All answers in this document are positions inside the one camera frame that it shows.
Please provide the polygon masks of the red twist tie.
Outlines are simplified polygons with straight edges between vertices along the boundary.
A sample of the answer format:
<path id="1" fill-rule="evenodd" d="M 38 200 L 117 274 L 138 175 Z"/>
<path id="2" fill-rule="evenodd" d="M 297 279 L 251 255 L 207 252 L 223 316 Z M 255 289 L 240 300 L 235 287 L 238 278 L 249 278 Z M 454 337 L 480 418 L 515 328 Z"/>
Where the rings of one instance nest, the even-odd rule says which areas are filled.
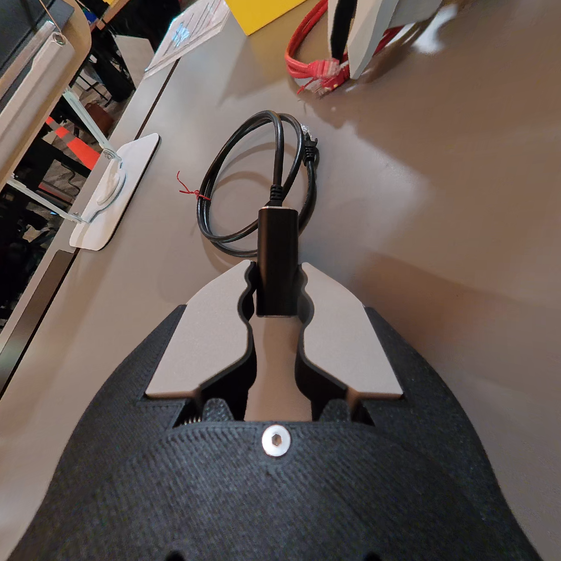
<path id="1" fill-rule="evenodd" d="M 206 201 L 211 201 L 212 199 L 208 196 L 206 196 L 203 193 L 200 193 L 199 189 L 195 189 L 195 190 L 190 190 L 189 187 L 186 185 L 186 183 L 180 178 L 180 171 L 177 172 L 176 174 L 176 179 L 178 181 L 178 183 L 181 185 L 181 188 L 179 189 L 179 193 L 181 194 L 186 194 L 186 195 L 193 195 L 196 197 L 197 200 L 206 200 Z"/>

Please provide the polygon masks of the white paper sheet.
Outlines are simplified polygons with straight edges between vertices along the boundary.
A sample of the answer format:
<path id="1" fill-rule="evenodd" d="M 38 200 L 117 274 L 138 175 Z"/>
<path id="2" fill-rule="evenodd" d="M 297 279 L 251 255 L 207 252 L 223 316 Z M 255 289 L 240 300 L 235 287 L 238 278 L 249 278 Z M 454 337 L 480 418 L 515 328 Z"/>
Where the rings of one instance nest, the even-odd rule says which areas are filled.
<path id="1" fill-rule="evenodd" d="M 230 9 L 225 1 L 196 1 L 170 24 L 144 77 L 150 77 L 218 34 Z"/>

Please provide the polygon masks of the black network adapter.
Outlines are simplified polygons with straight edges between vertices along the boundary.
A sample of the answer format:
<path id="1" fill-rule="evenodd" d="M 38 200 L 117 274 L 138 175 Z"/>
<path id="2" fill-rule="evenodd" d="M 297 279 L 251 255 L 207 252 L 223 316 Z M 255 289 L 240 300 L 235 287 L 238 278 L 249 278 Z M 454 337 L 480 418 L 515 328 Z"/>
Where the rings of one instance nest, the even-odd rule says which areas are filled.
<path id="1" fill-rule="evenodd" d="M 256 314 L 297 315 L 298 212 L 288 207 L 262 207 L 258 214 Z"/>

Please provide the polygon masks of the grey desk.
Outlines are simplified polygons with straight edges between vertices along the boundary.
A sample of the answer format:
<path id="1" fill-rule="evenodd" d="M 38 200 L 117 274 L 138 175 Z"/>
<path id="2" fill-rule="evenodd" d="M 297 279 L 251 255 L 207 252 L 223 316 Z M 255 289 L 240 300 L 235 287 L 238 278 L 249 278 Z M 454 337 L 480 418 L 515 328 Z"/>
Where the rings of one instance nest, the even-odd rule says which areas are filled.
<path id="1" fill-rule="evenodd" d="M 477 430 L 543 560 L 560 560 L 560 1 L 481 1 L 323 98 L 284 50 L 314 1 L 222 31 L 145 79 L 112 144 L 158 150 L 109 244 L 79 250 L 1 398 L 1 560 L 36 514 L 90 401 L 178 305 L 238 263 L 192 195 L 263 109 L 319 140 L 305 262 L 375 308 Z"/>

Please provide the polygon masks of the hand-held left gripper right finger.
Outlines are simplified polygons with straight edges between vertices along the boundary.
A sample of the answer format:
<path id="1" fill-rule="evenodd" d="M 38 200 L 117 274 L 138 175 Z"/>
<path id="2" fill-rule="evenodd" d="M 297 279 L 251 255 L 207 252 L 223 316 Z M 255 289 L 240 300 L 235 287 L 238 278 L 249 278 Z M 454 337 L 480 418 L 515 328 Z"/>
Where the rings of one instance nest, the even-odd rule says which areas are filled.
<path id="1" fill-rule="evenodd" d="M 365 306 L 310 263 L 299 268 L 297 387 L 319 418 L 333 399 L 354 410 L 364 400 L 403 396 Z"/>

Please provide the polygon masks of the yellow plastic bin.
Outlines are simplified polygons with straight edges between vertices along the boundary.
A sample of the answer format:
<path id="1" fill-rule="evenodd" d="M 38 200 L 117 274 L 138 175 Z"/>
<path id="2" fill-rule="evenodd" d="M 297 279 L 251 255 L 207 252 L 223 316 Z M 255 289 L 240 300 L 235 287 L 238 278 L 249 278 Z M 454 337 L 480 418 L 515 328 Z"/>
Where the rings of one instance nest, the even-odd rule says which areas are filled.
<path id="1" fill-rule="evenodd" d="M 304 1 L 226 1 L 246 36 L 250 36 Z"/>

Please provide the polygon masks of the white screen stand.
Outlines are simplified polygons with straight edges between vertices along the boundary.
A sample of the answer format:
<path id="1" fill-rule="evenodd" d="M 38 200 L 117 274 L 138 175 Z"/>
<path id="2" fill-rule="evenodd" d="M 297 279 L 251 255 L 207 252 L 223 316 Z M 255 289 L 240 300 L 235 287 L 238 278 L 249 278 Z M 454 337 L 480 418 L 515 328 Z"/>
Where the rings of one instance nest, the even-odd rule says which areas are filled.
<path id="1" fill-rule="evenodd" d="M 130 198 L 150 164 L 160 142 L 160 136 L 153 133 L 114 150 L 70 88 L 65 89 L 63 97 L 102 147 L 102 157 L 109 161 L 82 214 L 69 214 L 60 210 L 14 177 L 3 180 L 3 183 L 51 209 L 65 220 L 74 222 L 75 227 L 69 240 L 70 246 L 98 251 L 103 249 L 112 238 Z"/>

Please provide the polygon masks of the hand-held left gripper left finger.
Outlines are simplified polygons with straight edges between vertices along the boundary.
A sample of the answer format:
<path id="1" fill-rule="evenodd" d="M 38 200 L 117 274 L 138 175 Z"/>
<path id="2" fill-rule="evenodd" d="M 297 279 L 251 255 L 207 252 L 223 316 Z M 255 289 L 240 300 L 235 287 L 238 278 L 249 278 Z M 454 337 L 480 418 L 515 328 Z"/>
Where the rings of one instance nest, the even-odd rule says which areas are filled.
<path id="1" fill-rule="evenodd" d="M 224 400 L 244 420 L 257 376 L 254 314 L 257 265 L 243 260 L 198 291 L 183 308 L 149 382 L 152 399 Z"/>

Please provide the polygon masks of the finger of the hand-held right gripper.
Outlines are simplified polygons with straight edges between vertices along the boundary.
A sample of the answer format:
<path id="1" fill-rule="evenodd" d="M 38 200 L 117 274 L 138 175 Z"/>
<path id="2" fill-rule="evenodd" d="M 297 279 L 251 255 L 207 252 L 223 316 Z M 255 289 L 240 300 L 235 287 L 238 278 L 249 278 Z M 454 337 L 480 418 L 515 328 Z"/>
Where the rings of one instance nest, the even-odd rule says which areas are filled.
<path id="1" fill-rule="evenodd" d="M 328 1 L 328 43 L 333 59 L 343 62 L 357 1 Z"/>
<path id="2" fill-rule="evenodd" d="M 359 78 L 387 29 L 426 20 L 440 4 L 441 1 L 357 1 L 347 41 L 350 79 Z"/>

